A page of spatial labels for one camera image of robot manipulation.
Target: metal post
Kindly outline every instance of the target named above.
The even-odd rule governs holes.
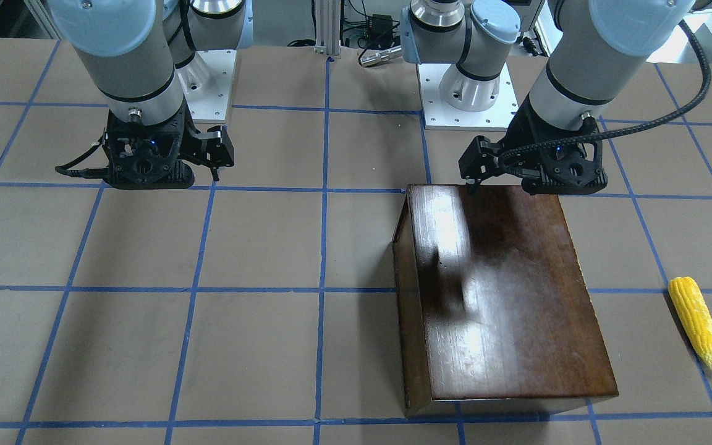
[[[326,56],[339,58],[339,0],[317,0],[315,2],[316,33],[315,51]]]

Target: yellow corn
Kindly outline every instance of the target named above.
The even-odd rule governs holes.
[[[712,318],[700,287],[690,276],[669,281],[669,295],[697,355],[712,371]]]

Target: black cable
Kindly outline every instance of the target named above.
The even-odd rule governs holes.
[[[683,107],[676,109],[673,112],[670,112],[666,116],[661,116],[657,119],[653,119],[652,121],[645,122],[644,124],[635,125],[633,127],[610,130],[610,132],[605,133],[593,133],[591,135],[581,135],[574,136],[572,138],[562,138],[551,141],[544,141],[514,148],[502,155],[499,155],[497,159],[499,168],[501,168],[502,171],[506,172],[507,174],[512,174],[512,167],[508,167],[505,164],[506,161],[509,160],[509,158],[515,156],[522,156],[536,150],[556,148],[557,146],[571,145],[574,143],[596,143],[598,141],[608,138],[619,138],[621,136],[633,135],[634,133],[644,132],[644,130],[650,130],[655,129],[655,127],[660,127],[661,125],[666,124],[669,121],[674,121],[674,119],[677,119],[678,117],[681,117],[687,112],[690,112],[690,110],[694,109],[695,106],[699,105],[700,102],[705,99],[707,90],[710,87],[710,65],[707,61],[707,57],[705,56],[705,52],[700,45],[700,42],[697,40],[697,37],[694,35],[694,33],[692,33],[689,26],[686,25],[686,22],[684,20],[681,20],[679,25],[680,28],[683,29],[683,32],[686,34],[686,37],[689,38],[689,43],[690,45],[692,45],[697,60],[700,62],[701,75],[703,76],[700,91],[698,91],[696,96],[694,96],[694,98],[689,103],[685,104]]]
[[[362,53],[358,55],[358,59],[356,59],[356,61],[358,62],[359,67],[362,67],[362,68],[365,67],[364,65],[362,65],[362,57],[364,57],[364,54],[367,53],[367,50],[368,50],[367,47],[370,45],[370,43],[373,42],[373,40],[379,40],[379,39],[381,39],[381,37],[385,36],[387,33],[392,32],[392,34],[394,34],[393,31],[394,31],[395,29],[397,29],[398,26],[400,26],[400,25],[401,25],[401,24],[398,23],[397,25],[392,26],[392,28],[387,29],[387,30],[384,31],[383,33],[378,34],[378,36],[375,37],[374,39],[369,39],[369,40],[367,40],[367,41],[364,43],[364,51],[362,51]]]

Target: metal mounting plate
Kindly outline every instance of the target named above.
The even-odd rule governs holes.
[[[422,97],[427,129],[441,130],[506,130],[518,111],[518,101],[509,71],[502,68],[502,85],[494,106],[484,112],[464,112],[441,99],[438,84],[450,63],[423,63],[417,66],[419,93]]]
[[[199,124],[225,124],[232,98],[232,80],[235,79],[235,50],[200,51],[200,56],[210,68],[213,81],[204,88],[189,91],[186,100],[192,119]]]

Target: dark wooden box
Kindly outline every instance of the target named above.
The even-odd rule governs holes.
[[[413,185],[393,240],[408,416],[552,414],[617,396],[559,199]]]

